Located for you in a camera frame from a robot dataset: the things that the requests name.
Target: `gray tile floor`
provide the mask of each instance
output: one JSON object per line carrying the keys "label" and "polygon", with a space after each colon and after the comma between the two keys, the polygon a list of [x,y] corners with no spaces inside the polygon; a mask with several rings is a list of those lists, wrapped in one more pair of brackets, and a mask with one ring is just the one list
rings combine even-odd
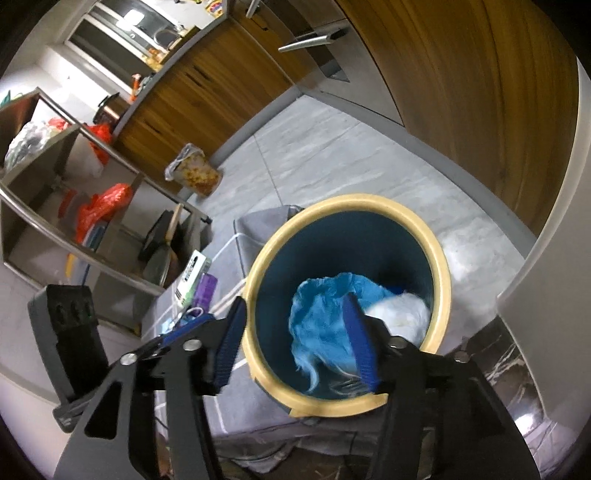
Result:
{"label": "gray tile floor", "polygon": [[523,258],[488,215],[424,160],[355,118],[303,96],[221,166],[218,189],[199,206],[223,225],[279,205],[309,206],[345,193],[406,205],[437,235],[452,274],[452,315],[440,352],[496,315],[496,296]]}

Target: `clear plastic bag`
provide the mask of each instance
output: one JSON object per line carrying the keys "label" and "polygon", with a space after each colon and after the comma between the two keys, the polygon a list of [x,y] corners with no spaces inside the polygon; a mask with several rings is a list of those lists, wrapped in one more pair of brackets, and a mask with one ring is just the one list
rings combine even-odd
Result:
{"label": "clear plastic bag", "polygon": [[177,181],[197,194],[208,197],[222,181],[222,174],[207,163],[203,150],[189,143],[164,170],[167,181]]}
{"label": "clear plastic bag", "polygon": [[43,122],[29,122],[24,125],[8,146],[4,157],[5,172],[11,171],[16,165],[29,155],[40,151],[51,137],[60,131],[52,125]]}

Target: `white plastic bag on shelf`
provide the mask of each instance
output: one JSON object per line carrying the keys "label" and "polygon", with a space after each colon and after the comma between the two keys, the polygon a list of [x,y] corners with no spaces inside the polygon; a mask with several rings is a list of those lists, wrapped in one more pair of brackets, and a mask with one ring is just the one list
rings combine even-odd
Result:
{"label": "white plastic bag on shelf", "polygon": [[88,139],[79,134],[66,162],[64,178],[66,180],[85,180],[91,177],[97,179],[102,175],[104,169],[105,166],[96,156]]}
{"label": "white plastic bag on shelf", "polygon": [[40,151],[51,137],[60,131],[44,122],[29,122],[12,139],[4,157],[4,171],[8,173],[29,154]]}

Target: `small trash can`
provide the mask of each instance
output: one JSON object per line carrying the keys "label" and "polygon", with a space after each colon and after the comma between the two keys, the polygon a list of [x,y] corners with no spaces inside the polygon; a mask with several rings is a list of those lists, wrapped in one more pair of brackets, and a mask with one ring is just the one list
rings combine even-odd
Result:
{"label": "small trash can", "polygon": [[288,331],[291,302],[308,278],[364,275],[420,296],[431,321],[421,350],[437,352],[447,327],[451,281],[443,250],[415,213],[384,197],[334,197],[298,213],[263,247],[246,280],[243,349],[251,376],[293,417],[344,417],[385,404],[387,395],[339,398],[322,383],[312,392],[297,371]]}
{"label": "small trash can", "polygon": [[220,185],[222,174],[207,163],[203,150],[188,143],[166,167],[164,178],[177,181],[200,197],[209,197]]}

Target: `stainless steel handle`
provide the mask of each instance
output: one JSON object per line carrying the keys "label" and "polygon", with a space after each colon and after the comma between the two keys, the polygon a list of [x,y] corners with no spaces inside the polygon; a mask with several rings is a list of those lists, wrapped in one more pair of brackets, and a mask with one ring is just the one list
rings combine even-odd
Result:
{"label": "stainless steel handle", "polygon": [[246,10],[246,18],[252,18],[252,16],[256,12],[256,9],[258,8],[258,4],[260,3],[261,0],[252,0],[251,4],[248,7],[248,10]]}
{"label": "stainless steel handle", "polygon": [[277,50],[281,53],[291,50],[299,50],[301,48],[308,48],[308,47],[317,47],[319,45],[329,45],[335,40],[343,37],[347,33],[347,30],[344,28],[339,28],[332,32],[329,32],[324,35],[316,35],[314,37],[310,37],[309,35],[303,35],[300,37],[301,39],[293,43],[288,43],[287,45],[283,45],[279,47]]}

